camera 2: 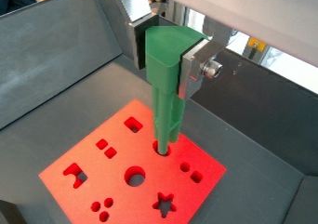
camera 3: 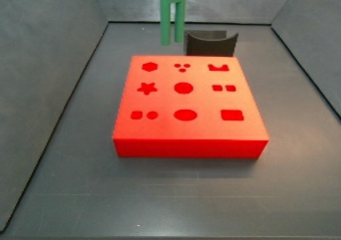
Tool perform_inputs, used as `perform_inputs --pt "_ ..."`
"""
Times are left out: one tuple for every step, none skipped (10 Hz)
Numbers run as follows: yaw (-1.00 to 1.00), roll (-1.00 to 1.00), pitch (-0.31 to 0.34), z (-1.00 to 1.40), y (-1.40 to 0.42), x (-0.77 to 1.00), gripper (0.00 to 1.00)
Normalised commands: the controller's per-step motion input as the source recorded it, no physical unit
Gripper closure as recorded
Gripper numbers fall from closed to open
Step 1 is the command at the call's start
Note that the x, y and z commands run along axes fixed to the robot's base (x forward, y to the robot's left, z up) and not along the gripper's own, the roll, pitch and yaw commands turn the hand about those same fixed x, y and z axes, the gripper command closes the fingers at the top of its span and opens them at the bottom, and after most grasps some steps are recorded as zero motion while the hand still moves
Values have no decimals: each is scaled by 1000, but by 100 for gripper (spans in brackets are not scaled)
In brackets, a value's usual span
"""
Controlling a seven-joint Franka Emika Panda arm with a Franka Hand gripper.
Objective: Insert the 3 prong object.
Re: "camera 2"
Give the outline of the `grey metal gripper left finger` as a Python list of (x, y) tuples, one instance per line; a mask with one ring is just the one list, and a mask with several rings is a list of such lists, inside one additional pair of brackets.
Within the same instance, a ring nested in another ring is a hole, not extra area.
[(124, 17), (128, 36), (132, 43), (135, 67), (145, 67), (145, 30), (156, 23), (148, 0), (115, 0)]

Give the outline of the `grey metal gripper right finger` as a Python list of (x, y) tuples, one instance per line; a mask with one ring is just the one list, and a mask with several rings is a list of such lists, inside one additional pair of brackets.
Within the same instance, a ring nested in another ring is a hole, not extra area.
[(203, 34), (208, 39), (200, 39), (181, 56), (177, 95), (188, 100), (201, 87), (204, 77), (213, 79), (220, 74), (221, 65), (216, 62), (217, 54), (225, 49), (235, 30), (205, 17), (203, 19)]

